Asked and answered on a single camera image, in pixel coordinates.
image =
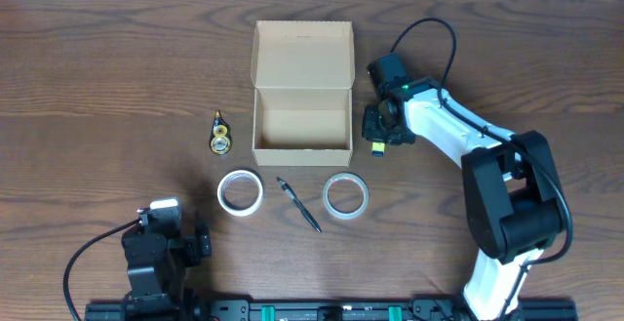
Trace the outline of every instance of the wooden table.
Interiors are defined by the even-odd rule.
[[[0,319],[68,320],[61,277],[71,255],[172,195],[211,225],[214,256],[188,277],[202,291],[259,300],[457,293],[477,254],[460,172],[426,140],[378,159],[360,138],[374,101],[365,66],[426,16],[457,30],[455,98],[494,124],[538,130],[553,148],[576,239],[563,261],[531,271],[522,295],[572,297],[583,319],[621,317],[623,13],[624,0],[0,0]],[[256,20],[353,21],[348,169],[255,165]],[[426,24],[399,51],[414,75],[440,78],[449,37]],[[208,147],[217,109],[233,130],[227,156]],[[218,182],[239,168],[266,182],[262,207],[244,219],[215,200]],[[321,199],[325,181],[345,170],[370,187],[354,221],[333,220]],[[352,188],[332,196],[343,207],[359,200]],[[89,300],[129,290],[119,239],[97,243],[74,266],[81,313]]]

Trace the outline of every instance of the teal clamp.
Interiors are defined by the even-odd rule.
[[[273,306],[263,306],[260,314],[262,315],[261,321],[275,321],[275,307]]]
[[[403,321],[403,311],[400,306],[388,307],[388,314],[390,321]]]

